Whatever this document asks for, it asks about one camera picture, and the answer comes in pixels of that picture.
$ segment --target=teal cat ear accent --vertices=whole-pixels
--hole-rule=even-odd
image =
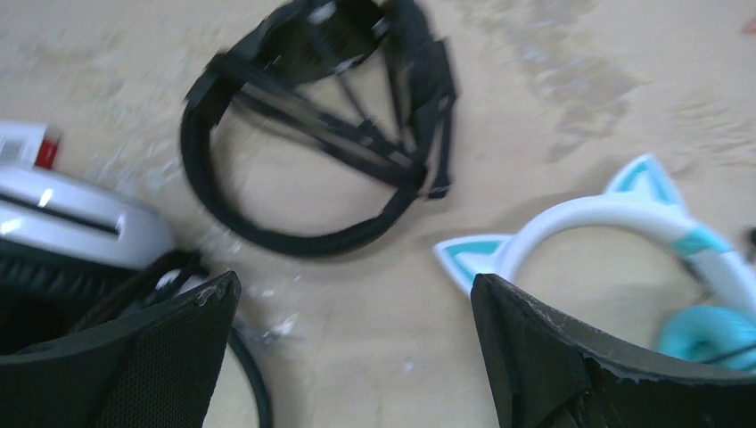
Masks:
[[[605,193],[632,193],[651,202],[674,205],[687,213],[680,192],[661,163],[648,153],[630,162],[612,179]]]
[[[511,239],[511,235],[463,236],[437,243],[433,252],[460,290],[469,296],[475,276],[494,272],[496,256]]]

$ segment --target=light wooden surface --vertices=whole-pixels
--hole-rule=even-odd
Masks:
[[[567,193],[599,191],[638,154],[654,152],[689,209],[724,236],[756,225],[756,38],[742,33],[752,1],[423,4],[456,59],[455,186],[443,202],[418,202],[365,251],[311,263],[218,226],[177,157],[186,90],[277,1],[0,1],[0,119],[55,123],[65,131],[60,170],[157,205],[183,242],[218,270],[237,270],[244,315],[287,333],[259,350],[280,427],[495,426],[469,303],[431,246],[514,231]],[[387,120],[378,64],[354,80]],[[342,105],[333,87],[310,90]],[[324,231],[374,215],[389,197],[237,119],[222,128],[216,152],[230,192],[266,224]],[[549,240],[517,283],[643,345],[700,293],[661,250],[598,228]],[[254,426],[228,355],[206,425]]]

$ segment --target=teal ear cushion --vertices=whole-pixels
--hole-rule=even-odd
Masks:
[[[685,361],[703,362],[756,344],[756,324],[743,313],[693,306],[673,315],[662,328],[656,350]],[[713,364],[742,370],[756,365],[756,350]]]

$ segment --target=cat ear headphones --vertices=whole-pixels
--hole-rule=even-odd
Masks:
[[[604,193],[560,203],[514,235],[476,235],[438,243],[434,251],[469,296],[479,273],[514,281],[549,236],[580,226],[616,226],[663,245],[730,309],[692,307],[673,316],[656,349],[704,364],[756,370],[756,275],[724,237],[688,212],[680,192],[652,154],[630,162]]]
[[[0,164],[0,354],[61,335],[174,247],[165,220],[140,202]]]
[[[379,47],[399,141],[387,138],[368,117],[345,76]],[[324,111],[296,88],[329,76],[336,77],[359,123]],[[219,222],[271,251],[323,257],[354,250],[383,235],[416,198],[443,198],[451,184],[456,90],[447,48],[431,35],[425,14],[412,0],[381,5],[372,0],[294,0],[218,53],[186,100],[181,154],[190,186]],[[258,226],[223,195],[210,157],[210,132],[232,105],[300,131],[317,149],[397,192],[378,216],[326,235],[291,235]],[[438,155],[429,165],[436,145]],[[428,184],[429,169],[435,178]]]

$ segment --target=black ear pad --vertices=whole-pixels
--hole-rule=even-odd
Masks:
[[[59,337],[134,273],[0,239],[0,355]]]
[[[0,239],[0,291],[91,303],[135,272]]]

